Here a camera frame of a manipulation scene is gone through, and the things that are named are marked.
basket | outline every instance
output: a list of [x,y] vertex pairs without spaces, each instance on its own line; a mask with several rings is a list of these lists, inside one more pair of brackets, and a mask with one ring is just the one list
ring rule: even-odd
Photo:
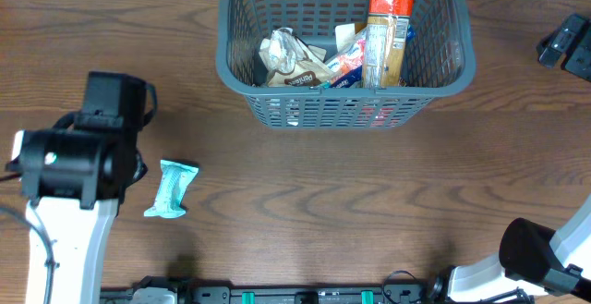
[[336,53],[334,27],[364,22],[368,1],[220,0],[218,75],[271,128],[393,128],[470,84],[476,59],[465,0],[415,0],[416,37],[406,45],[402,70],[407,87],[257,87],[267,72],[257,52],[273,30],[293,28],[305,43],[328,50],[328,58]]

green tape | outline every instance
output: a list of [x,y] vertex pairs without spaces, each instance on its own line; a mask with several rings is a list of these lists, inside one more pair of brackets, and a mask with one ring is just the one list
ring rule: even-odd
[[373,304],[373,291],[365,290],[361,292],[361,304]]
[[242,304],[255,304],[255,293],[242,293]]

wooden table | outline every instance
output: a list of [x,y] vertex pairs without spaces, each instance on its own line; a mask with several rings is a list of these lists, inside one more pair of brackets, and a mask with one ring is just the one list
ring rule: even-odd
[[[92,69],[156,84],[139,136],[151,171],[127,191],[104,286],[145,275],[237,286],[428,277],[498,249],[516,217],[557,228],[590,193],[591,85],[536,45],[591,0],[468,0],[477,74],[381,132],[273,131],[214,68],[218,0],[0,0],[0,155],[20,128],[78,109]],[[201,165],[186,216],[146,219],[163,157]],[[23,210],[19,183],[0,202]],[[0,219],[0,301],[22,302],[28,231]],[[568,298],[544,298],[542,303]]]

brown label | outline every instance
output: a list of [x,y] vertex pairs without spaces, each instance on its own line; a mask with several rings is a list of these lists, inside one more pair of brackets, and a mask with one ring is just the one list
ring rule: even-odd
[[312,71],[304,72],[291,79],[285,79],[284,83],[288,86],[294,87],[316,86],[319,84],[316,79],[316,74],[314,74]]

